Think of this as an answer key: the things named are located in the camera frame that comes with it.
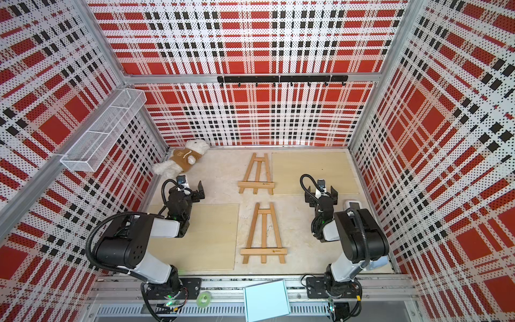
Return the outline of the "plywood board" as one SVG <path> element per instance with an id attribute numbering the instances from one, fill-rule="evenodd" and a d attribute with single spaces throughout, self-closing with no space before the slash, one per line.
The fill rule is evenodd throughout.
<path id="1" fill-rule="evenodd" d="M 316 181 L 325 180 L 327 186 L 345 194 L 358 194 L 357 178 L 347 152 L 274 152 L 272 177 L 278 195 L 302 195 L 299 178 L 311 175 Z"/>
<path id="2" fill-rule="evenodd" d="M 185 236 L 152 238 L 148 251 L 181 274 L 233 270 L 239 210 L 238 204 L 196 203 Z"/>

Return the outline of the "wooden easel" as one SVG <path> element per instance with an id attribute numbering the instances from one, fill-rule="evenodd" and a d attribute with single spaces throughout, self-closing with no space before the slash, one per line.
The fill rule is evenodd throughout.
<path id="1" fill-rule="evenodd" d="M 277 257 L 280 264 L 286 264 L 288 250 L 283 246 L 275 204 L 268 207 L 256 203 L 249 227 L 245 247 L 240 250 L 242 264 L 249 264 L 251 257 L 259 257 L 262 264 L 269 257 Z"/>
<path id="2" fill-rule="evenodd" d="M 274 194 L 275 182 L 272 180 L 270 158 L 267 153 L 262 156 L 253 153 L 244 178 L 237 182 L 238 193 L 243 194 L 251 190 L 254 195 L 260 191 L 266 191 L 269 195 Z"/>

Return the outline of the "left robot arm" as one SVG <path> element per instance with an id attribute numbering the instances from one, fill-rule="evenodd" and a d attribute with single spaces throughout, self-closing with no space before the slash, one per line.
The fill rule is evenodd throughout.
<path id="1" fill-rule="evenodd" d="M 201 184 L 192 190 L 184 175 L 167 179 L 161 188 L 163 206 L 158 213 L 127 211 L 110 216 L 91 230 L 85 254 L 102 270 L 137 278 L 146 300 L 194 300 L 201 279 L 181 279 L 178 268 L 157 259 L 148 250 L 151 240 L 185 236 L 194 203 L 205 198 Z"/>

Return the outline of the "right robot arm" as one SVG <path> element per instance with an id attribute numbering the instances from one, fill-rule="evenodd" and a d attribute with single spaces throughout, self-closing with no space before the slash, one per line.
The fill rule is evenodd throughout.
<path id="1" fill-rule="evenodd" d="M 299 179 L 305 202 L 314 209 L 312 235 L 321 242 L 339 242 L 342 254 L 329 264 L 322 277 L 303 278 L 310 299 L 359 299 L 362 286 L 358 274 L 388 263 L 390 244 L 382 228 L 357 201 L 347 202 L 343 211 L 335 211 L 338 192 L 327 188 L 309 174 Z"/>

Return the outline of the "plush toy brown white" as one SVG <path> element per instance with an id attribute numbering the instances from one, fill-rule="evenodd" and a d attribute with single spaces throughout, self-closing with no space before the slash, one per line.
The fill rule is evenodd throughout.
<path id="1" fill-rule="evenodd" d="M 210 149 L 204 140 L 190 140 L 183 148 L 174 149 L 171 157 L 153 166 L 154 174 L 169 179 L 188 172 Z"/>

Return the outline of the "green tape roll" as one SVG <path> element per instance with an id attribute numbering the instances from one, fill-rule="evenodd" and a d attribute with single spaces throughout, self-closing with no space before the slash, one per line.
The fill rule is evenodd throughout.
<path id="1" fill-rule="evenodd" d="M 209 291 L 201 292 L 196 300 L 197 306 L 200 308 L 207 308 L 212 301 L 212 296 Z"/>

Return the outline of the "light blue plate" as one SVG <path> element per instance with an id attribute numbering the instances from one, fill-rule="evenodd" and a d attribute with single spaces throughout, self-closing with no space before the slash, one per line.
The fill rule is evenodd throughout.
<path id="1" fill-rule="evenodd" d="M 283 280 L 244 288 L 246 321 L 263 321 L 291 314 L 286 284 Z"/>

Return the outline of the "black hook rail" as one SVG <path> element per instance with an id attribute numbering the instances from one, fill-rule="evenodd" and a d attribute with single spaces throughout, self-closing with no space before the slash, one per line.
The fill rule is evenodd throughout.
<path id="1" fill-rule="evenodd" d="M 219 76 L 219 84 L 234 83 L 346 83 L 348 75 Z"/>

